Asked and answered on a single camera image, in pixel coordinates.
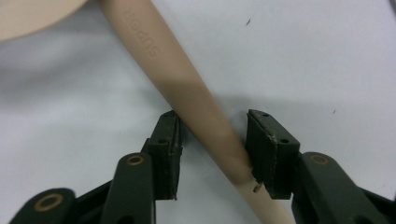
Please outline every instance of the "white surface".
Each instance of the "white surface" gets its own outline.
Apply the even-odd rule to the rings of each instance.
[[[335,158],[394,198],[396,16],[389,1],[155,0],[234,127],[271,113],[302,152]],[[109,180],[170,110],[90,1],[48,30],[0,43],[0,223],[31,197]],[[158,223],[258,223],[185,134],[179,200]]]

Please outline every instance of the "wooden stick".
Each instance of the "wooden stick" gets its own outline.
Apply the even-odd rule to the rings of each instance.
[[[291,223],[265,190],[253,192],[248,154],[155,6],[149,0],[99,0],[99,5],[148,78],[262,223]]]

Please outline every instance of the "beige object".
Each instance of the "beige object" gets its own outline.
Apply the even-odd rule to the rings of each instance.
[[[48,28],[87,0],[0,0],[0,41]]]
[[[256,182],[243,145],[205,83],[149,0],[99,0],[120,39],[149,79],[203,143],[262,223],[291,223]]]

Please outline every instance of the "black object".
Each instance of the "black object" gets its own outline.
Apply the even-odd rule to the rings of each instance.
[[[179,126],[174,111],[163,114],[142,152],[120,159],[112,181],[77,199],[70,189],[41,192],[10,223],[155,223],[155,200],[177,195],[182,151]]]
[[[297,223],[395,223],[396,202],[358,188],[329,156],[299,153],[298,141],[267,113],[249,110],[247,117],[253,175],[273,199],[293,193]]]

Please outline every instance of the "wooden handle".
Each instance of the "wooden handle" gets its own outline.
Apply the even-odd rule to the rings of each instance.
[[[99,0],[125,47],[165,100],[203,143],[222,172],[265,223],[291,223],[255,180],[242,143],[205,83],[149,0]]]

